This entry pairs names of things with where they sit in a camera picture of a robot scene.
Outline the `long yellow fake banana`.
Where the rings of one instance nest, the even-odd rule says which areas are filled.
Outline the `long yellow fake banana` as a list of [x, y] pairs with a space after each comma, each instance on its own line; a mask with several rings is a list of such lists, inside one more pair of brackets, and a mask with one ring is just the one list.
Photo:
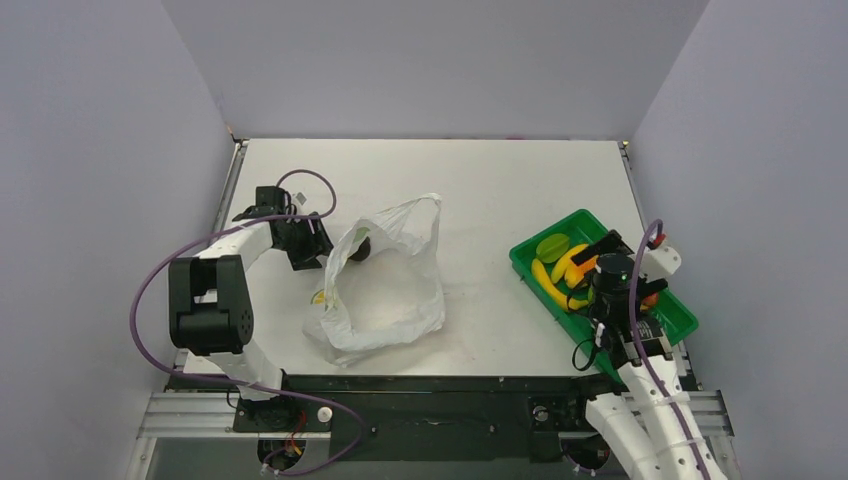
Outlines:
[[577, 278], [575, 281], [569, 282], [566, 281], [568, 285], [573, 287], [579, 280], [583, 278], [585, 272], [581, 270], [580, 267], [577, 267], [572, 261], [572, 257], [581, 253], [588, 247], [587, 244], [578, 244], [572, 248], [570, 248], [554, 265], [553, 269], [550, 272], [550, 279], [553, 283], [557, 283], [563, 278], [567, 277], [567, 271], [574, 267], [577, 269]]

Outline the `green fake starfruit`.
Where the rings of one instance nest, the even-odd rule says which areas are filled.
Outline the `green fake starfruit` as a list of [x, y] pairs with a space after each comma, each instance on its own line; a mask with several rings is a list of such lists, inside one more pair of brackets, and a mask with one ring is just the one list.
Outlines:
[[571, 247], [570, 237], [554, 233], [543, 238], [535, 248], [535, 258], [544, 264], [558, 261]]

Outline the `white plastic bag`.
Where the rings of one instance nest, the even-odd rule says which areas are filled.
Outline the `white plastic bag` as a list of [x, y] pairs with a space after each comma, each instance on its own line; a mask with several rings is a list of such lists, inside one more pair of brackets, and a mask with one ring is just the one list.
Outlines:
[[[348, 367], [440, 330], [446, 304], [437, 260], [442, 198], [427, 193], [359, 218], [341, 237], [310, 300], [303, 333]], [[363, 240], [371, 254], [348, 259]]]

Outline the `small yellow fake banana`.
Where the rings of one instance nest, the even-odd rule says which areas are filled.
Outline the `small yellow fake banana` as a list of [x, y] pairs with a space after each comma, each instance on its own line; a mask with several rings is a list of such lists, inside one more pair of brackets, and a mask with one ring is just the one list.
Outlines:
[[531, 273], [547, 296], [562, 310], [576, 312], [589, 305], [588, 297], [579, 290], [569, 290], [568, 292], [559, 290], [551, 281], [545, 265], [539, 259], [532, 260]]

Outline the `red fake apple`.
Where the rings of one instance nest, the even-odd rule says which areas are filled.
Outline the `red fake apple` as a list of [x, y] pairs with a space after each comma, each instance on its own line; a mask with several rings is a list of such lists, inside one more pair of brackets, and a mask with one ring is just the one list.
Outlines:
[[649, 310], [651, 310], [651, 309], [655, 308], [655, 307], [656, 307], [656, 305], [659, 303], [659, 298], [660, 298], [660, 294], [659, 294], [659, 293], [654, 293], [654, 294], [652, 294], [652, 295], [649, 295], [649, 296], [647, 296], [647, 297], [643, 298], [643, 299], [640, 301], [640, 307], [639, 307], [639, 309], [640, 309], [642, 312], [644, 312], [644, 311], [649, 311]]

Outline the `orange yellow fake mango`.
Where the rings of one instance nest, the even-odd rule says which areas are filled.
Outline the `orange yellow fake mango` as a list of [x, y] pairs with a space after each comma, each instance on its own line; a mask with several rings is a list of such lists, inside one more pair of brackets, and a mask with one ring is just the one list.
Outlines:
[[570, 258], [566, 262], [563, 276], [566, 286], [571, 290], [575, 289], [584, 277], [595, 268], [597, 258], [598, 256], [593, 256], [580, 265], [575, 264], [573, 259]]

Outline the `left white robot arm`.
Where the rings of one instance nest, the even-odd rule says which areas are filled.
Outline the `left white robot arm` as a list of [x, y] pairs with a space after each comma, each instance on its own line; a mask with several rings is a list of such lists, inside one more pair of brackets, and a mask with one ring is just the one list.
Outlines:
[[240, 394], [242, 414], [275, 430], [302, 419], [295, 398], [280, 392], [284, 372], [254, 338], [247, 272], [270, 250], [284, 252], [293, 270], [318, 269], [333, 245], [303, 194], [262, 186], [255, 203], [199, 253], [168, 266], [169, 333], [174, 345], [214, 364]]

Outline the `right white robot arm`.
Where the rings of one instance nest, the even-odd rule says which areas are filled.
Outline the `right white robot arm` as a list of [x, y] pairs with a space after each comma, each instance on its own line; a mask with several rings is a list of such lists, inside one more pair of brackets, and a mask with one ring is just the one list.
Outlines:
[[582, 266], [590, 259], [596, 263], [588, 273], [588, 304], [579, 312], [593, 328], [592, 349], [607, 353], [632, 399], [583, 388], [565, 398], [566, 418], [591, 425], [631, 479], [725, 478], [679, 380], [666, 330], [642, 308], [680, 265], [662, 221], [647, 227], [636, 248], [611, 230], [573, 261]]

